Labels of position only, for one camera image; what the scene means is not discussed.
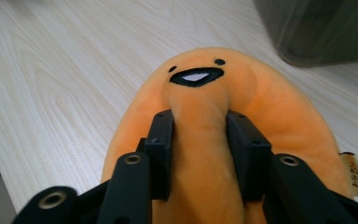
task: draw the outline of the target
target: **orange plush toy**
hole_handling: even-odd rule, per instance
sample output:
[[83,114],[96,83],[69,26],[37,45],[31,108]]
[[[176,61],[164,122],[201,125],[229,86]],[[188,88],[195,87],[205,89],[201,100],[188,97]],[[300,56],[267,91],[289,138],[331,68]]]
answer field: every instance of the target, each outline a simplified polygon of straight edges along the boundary
[[248,117],[272,152],[304,160],[331,190],[349,196],[337,143],[311,102],[276,70],[231,49],[193,49],[145,82],[120,122],[103,168],[147,137],[152,119],[170,109],[171,195],[153,202],[153,223],[263,223],[261,202],[243,203],[226,136],[227,112]]

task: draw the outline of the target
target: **open mouth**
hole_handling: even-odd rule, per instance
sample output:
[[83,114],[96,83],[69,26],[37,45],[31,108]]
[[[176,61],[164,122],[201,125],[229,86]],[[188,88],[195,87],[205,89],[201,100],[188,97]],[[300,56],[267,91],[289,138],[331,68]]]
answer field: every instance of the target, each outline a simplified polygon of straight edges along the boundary
[[182,86],[200,87],[216,80],[224,73],[222,69],[215,67],[192,68],[176,73],[170,78],[170,82]]

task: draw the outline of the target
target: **white teeth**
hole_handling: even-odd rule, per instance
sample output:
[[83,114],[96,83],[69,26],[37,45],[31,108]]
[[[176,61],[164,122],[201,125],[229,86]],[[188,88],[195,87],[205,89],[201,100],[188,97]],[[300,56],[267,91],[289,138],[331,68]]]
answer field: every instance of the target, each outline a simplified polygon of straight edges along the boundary
[[182,79],[185,79],[187,81],[198,81],[207,76],[209,76],[209,73],[197,73],[182,77]]

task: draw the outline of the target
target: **light wood grain surface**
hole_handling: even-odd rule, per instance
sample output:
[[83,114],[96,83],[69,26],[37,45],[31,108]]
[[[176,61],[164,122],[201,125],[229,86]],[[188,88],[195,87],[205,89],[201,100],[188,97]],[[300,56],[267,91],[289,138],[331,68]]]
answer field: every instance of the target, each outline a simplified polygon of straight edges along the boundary
[[281,71],[341,150],[358,155],[358,63],[284,63],[251,0],[0,0],[0,170],[16,210],[50,186],[98,185],[112,134],[148,75],[208,46]]

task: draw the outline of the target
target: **black bracket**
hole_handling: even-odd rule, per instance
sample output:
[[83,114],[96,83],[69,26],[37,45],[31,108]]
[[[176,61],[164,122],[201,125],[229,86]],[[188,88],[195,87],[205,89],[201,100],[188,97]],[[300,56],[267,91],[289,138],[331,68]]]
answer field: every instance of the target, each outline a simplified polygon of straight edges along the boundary
[[[170,110],[156,114],[136,151],[117,160],[111,180],[79,196],[67,187],[45,189],[13,223],[150,224],[151,201],[170,196],[173,121]],[[264,198],[268,223],[358,223],[357,202],[327,189],[300,158],[273,155],[244,115],[228,112],[227,140],[242,200]]]

